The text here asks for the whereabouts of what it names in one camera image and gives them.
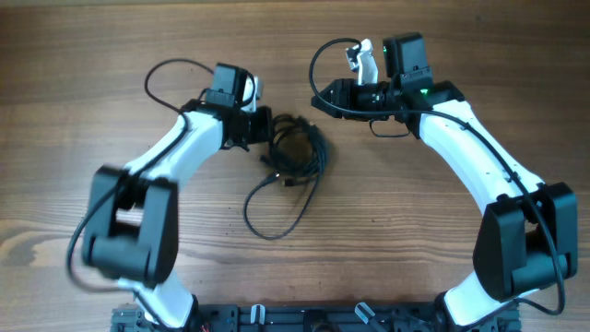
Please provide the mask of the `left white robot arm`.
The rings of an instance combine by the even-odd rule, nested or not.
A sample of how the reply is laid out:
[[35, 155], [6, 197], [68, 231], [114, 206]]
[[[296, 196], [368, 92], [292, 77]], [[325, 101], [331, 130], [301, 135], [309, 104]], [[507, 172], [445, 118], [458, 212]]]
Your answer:
[[196, 297], [178, 278], [179, 193], [220, 150], [265, 142], [272, 113], [257, 105], [260, 81], [247, 70], [217, 64], [212, 85], [177, 109], [169, 133], [122, 168], [94, 174], [88, 212], [74, 238], [82, 260], [135, 302], [115, 309], [113, 331], [205, 331]]

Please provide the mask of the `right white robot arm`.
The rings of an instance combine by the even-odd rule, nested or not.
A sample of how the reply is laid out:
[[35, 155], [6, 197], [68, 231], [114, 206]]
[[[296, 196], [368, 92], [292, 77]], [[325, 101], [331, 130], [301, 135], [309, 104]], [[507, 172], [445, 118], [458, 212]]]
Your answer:
[[426, 304], [398, 304], [390, 331], [513, 331], [518, 308], [536, 291], [555, 288], [560, 314], [565, 282], [578, 270], [578, 208], [572, 189], [547, 184], [523, 167], [485, 129], [465, 95], [436, 82], [423, 37], [383, 40], [385, 80], [369, 40], [348, 38], [352, 77], [315, 89], [312, 106], [332, 117], [395, 120], [436, 151], [475, 200], [482, 221], [472, 272]]

